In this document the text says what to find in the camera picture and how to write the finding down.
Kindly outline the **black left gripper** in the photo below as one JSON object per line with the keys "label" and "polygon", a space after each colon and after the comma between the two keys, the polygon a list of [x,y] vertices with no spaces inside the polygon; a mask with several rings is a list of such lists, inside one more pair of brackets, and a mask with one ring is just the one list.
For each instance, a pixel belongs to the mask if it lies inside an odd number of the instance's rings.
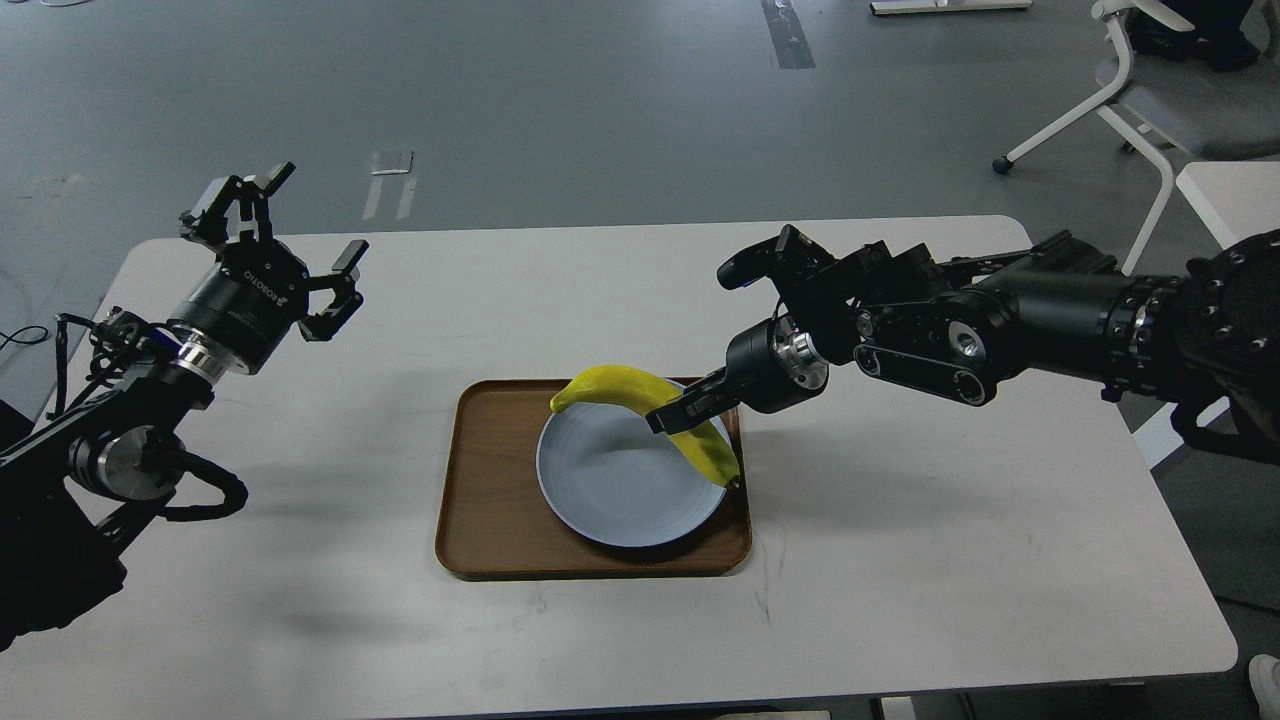
{"label": "black left gripper", "polygon": [[[198,332],[230,351],[230,369],[239,374],[259,373],[296,322],[305,341],[328,342],[364,305],[356,283],[366,240],[352,240],[329,274],[305,278],[307,266],[274,237],[269,199],[294,170],[294,163],[284,161],[265,178],[212,179],[180,214],[180,237],[218,260],[168,323],[179,334]],[[306,293],[323,290],[334,299],[303,316]]]}

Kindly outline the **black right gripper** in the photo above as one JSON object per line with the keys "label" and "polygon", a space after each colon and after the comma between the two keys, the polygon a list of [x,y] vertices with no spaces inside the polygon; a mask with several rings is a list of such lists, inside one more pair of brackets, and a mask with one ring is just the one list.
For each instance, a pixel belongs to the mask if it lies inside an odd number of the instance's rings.
{"label": "black right gripper", "polygon": [[676,436],[696,429],[740,404],[780,413],[826,391],[829,364],[810,334],[791,318],[767,318],[736,336],[726,366],[686,386],[681,395],[645,414],[654,433]]}

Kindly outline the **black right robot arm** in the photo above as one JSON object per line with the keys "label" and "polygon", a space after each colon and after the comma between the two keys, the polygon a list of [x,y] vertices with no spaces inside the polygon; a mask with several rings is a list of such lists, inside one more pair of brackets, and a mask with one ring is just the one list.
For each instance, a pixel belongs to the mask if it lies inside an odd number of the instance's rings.
{"label": "black right robot arm", "polygon": [[1174,404],[1192,448],[1277,462],[1277,232],[1184,275],[1125,275],[1066,231],[1030,249],[938,263],[876,242],[837,258],[799,228],[728,259],[718,282],[776,287],[783,313],[736,336],[723,368],[646,413],[691,430],[744,404],[778,413],[820,395],[832,366],[979,407],[1036,369]]}

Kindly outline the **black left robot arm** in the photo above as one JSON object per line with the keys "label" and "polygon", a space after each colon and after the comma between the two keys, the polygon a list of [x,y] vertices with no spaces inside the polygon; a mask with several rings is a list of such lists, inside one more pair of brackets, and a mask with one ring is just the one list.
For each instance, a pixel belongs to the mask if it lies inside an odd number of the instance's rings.
{"label": "black left robot arm", "polygon": [[3,646],[64,628],[125,579],[124,550],[155,519],[227,518],[244,483],[188,451],[177,428],[227,374],[259,373],[285,334],[326,342],[357,313],[364,240],[315,275],[274,232],[269,202],[294,172],[214,179],[180,234],[214,266],[165,322],[114,307],[61,314],[44,427],[3,409]]}

